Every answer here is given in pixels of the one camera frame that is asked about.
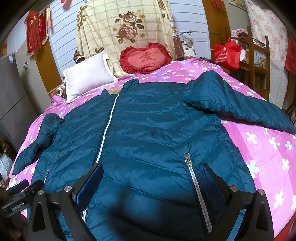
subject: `metal screw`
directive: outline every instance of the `metal screw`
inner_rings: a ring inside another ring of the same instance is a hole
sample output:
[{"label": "metal screw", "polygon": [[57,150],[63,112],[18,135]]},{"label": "metal screw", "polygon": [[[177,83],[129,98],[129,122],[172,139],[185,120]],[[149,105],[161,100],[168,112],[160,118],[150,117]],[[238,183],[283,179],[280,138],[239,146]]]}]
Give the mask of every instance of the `metal screw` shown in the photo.
[{"label": "metal screw", "polygon": [[261,194],[261,195],[264,195],[264,194],[265,194],[265,192],[264,192],[263,189],[258,189],[258,192],[259,192],[259,194]]},{"label": "metal screw", "polygon": [[39,190],[39,191],[37,192],[37,195],[38,195],[38,196],[41,196],[43,193],[44,193],[43,190]]},{"label": "metal screw", "polygon": [[66,186],[64,188],[65,192],[70,192],[72,190],[72,187],[71,186]]},{"label": "metal screw", "polygon": [[238,188],[236,186],[231,186],[230,187],[230,190],[233,191],[233,192],[237,192],[238,191]]}]

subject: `poster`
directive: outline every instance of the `poster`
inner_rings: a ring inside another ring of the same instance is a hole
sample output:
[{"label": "poster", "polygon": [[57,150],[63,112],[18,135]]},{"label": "poster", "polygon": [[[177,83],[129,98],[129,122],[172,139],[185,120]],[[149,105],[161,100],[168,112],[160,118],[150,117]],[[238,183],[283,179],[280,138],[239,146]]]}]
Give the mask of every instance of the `poster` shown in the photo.
[{"label": "poster", "polygon": [[228,0],[231,5],[239,7],[240,9],[247,10],[246,5],[244,4],[244,0]]}]

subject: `red ruffled pillow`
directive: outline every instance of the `red ruffled pillow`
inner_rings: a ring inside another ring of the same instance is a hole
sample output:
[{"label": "red ruffled pillow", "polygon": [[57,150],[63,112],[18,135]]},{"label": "red ruffled pillow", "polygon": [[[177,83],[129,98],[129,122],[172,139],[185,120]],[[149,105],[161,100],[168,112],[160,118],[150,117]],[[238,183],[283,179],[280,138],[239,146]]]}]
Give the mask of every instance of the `red ruffled pillow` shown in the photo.
[{"label": "red ruffled pillow", "polygon": [[129,74],[149,74],[171,61],[165,47],[159,43],[150,43],[146,48],[127,47],[119,59],[120,66]]}]

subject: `refrigerator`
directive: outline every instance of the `refrigerator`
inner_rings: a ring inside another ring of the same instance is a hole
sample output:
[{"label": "refrigerator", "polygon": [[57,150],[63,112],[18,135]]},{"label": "refrigerator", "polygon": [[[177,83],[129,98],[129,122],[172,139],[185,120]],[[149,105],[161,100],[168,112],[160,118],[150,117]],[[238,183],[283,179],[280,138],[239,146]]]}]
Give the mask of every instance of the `refrigerator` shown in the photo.
[{"label": "refrigerator", "polygon": [[18,152],[37,118],[23,87],[15,54],[0,57],[0,136]]}]

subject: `blue puffer jacket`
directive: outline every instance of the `blue puffer jacket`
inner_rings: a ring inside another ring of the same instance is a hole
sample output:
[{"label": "blue puffer jacket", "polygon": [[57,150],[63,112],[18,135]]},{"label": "blue puffer jacket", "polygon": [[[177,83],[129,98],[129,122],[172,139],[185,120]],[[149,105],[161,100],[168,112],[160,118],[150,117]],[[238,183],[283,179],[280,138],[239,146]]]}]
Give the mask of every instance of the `blue puffer jacket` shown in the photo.
[{"label": "blue puffer jacket", "polygon": [[[209,213],[209,223],[201,212],[184,153],[190,153],[193,172],[205,162],[229,185],[255,191],[218,115],[295,133],[278,107],[233,91],[214,71],[188,84],[131,80],[119,95],[104,90],[64,119],[47,114],[13,174],[32,163],[42,148],[32,182],[43,180],[49,170],[44,189],[54,192],[73,185],[98,161],[104,177],[86,219],[98,240],[202,241],[214,218]],[[59,219],[72,240],[61,214]]]}]

